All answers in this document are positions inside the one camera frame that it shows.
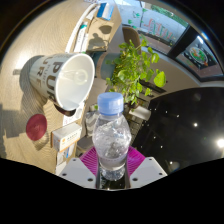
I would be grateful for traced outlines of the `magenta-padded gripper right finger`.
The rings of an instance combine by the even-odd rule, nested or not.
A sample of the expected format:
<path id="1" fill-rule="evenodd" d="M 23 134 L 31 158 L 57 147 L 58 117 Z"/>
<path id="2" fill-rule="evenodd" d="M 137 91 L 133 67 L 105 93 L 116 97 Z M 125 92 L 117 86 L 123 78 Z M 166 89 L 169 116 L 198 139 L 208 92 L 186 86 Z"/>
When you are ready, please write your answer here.
<path id="1" fill-rule="evenodd" d="M 140 188 L 166 176 L 167 173 L 154 157 L 145 157 L 135 148 L 129 148 L 126 161 L 128 188 Z"/>

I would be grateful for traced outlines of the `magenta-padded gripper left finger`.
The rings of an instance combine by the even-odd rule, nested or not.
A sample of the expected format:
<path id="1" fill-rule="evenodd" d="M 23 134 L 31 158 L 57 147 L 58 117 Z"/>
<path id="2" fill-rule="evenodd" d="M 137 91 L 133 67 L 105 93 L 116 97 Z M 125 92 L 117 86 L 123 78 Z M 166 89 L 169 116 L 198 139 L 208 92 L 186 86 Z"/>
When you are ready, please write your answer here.
<path id="1" fill-rule="evenodd" d="M 78 186 L 95 189 L 98 175 L 98 157 L 94 147 L 80 158 L 72 158 L 59 176 Z"/>

